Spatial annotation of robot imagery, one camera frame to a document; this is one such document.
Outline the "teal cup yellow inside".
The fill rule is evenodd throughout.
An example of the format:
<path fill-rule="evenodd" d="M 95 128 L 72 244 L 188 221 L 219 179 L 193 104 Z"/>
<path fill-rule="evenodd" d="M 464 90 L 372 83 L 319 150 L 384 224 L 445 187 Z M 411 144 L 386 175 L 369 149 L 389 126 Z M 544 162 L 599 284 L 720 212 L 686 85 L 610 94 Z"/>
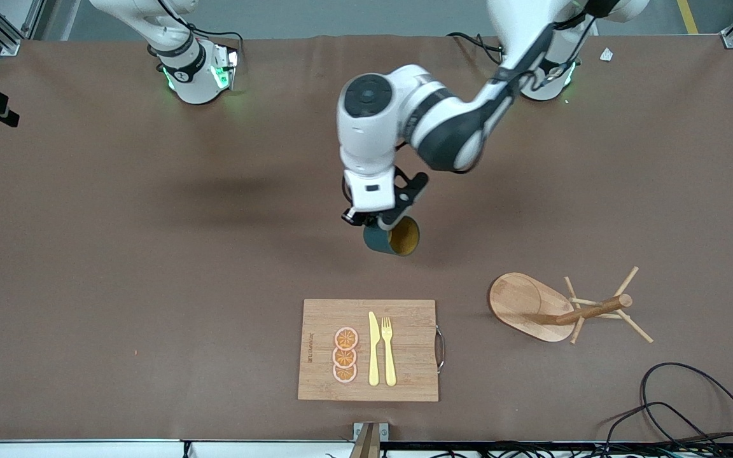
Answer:
<path fill-rule="evenodd" d="M 420 229 L 416 220 L 404 216 L 390 230 L 384 231 L 378 222 L 369 221 L 363 229 L 363 240 L 369 249 L 396 257 L 407 257 L 420 243 Z"/>

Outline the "wooden mug rack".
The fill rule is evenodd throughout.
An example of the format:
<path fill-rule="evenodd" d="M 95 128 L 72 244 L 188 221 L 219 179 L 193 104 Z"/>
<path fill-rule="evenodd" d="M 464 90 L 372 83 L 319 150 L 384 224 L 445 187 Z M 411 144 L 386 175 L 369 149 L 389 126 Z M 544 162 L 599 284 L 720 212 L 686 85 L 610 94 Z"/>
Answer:
<path fill-rule="evenodd" d="M 616 291 L 602 301 L 582 298 L 565 276 L 566 293 L 560 293 L 538 279 L 523 273 L 503 274 L 492 282 L 488 304 L 503 324 L 542 342 L 578 342 L 585 323 L 596 319 L 620 320 L 649 344 L 654 339 L 643 330 L 626 309 L 633 299 L 626 293 L 639 267 L 634 266 Z"/>

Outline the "yellow plastic knife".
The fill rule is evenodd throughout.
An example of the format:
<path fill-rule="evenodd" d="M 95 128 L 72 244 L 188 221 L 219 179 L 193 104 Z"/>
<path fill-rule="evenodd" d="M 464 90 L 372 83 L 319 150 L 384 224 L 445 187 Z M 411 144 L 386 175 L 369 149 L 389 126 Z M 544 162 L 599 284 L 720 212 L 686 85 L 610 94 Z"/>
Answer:
<path fill-rule="evenodd" d="M 380 327 L 377 322 L 377 317 L 373 311 L 368 313 L 369 328 L 370 328 L 370 362 L 368 372 L 368 383 L 370 386 L 377 386 L 379 384 L 379 363 L 377 356 L 377 346 L 381 341 Z"/>

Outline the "yellow plastic fork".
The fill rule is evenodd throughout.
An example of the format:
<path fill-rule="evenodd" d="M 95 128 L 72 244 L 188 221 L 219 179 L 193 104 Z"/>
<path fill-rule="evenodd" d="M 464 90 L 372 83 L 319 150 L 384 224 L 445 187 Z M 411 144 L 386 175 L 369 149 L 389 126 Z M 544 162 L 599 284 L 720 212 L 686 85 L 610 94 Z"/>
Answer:
<path fill-rule="evenodd" d="M 384 342 L 385 352 L 385 382 L 388 386 L 393 387 L 398 382 L 398 377 L 396 376 L 392 348 L 393 327 L 389 317 L 381 318 L 380 331 Z"/>

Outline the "brown table mat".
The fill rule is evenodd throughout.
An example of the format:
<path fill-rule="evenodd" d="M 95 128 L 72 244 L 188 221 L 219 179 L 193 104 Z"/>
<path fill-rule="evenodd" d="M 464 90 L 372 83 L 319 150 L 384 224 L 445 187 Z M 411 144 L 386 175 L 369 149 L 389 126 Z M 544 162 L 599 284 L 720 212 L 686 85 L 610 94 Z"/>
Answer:
<path fill-rule="evenodd" d="M 613 52 L 601 61 L 603 49 Z M 560 101 L 518 101 L 466 175 L 431 174 L 410 257 L 344 223 L 335 108 L 416 63 L 471 98 L 451 38 L 250 40 L 241 95 L 183 104 L 138 41 L 29 41 L 0 61 L 0 440 L 602 440 L 657 363 L 733 394 L 733 50 L 594 36 Z M 620 320 L 574 345 L 492 314 L 503 274 L 585 299 L 632 267 Z M 433 403 L 297 398 L 308 298 L 430 299 Z"/>

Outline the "metal bracket with post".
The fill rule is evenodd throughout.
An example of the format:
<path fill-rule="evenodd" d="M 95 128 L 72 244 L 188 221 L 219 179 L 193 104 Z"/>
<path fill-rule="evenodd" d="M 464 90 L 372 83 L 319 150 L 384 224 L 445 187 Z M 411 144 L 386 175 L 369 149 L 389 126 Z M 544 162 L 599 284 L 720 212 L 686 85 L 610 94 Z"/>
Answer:
<path fill-rule="evenodd" d="M 356 422 L 354 446 L 349 458 L 384 458 L 382 444 L 389 441 L 389 423 Z"/>

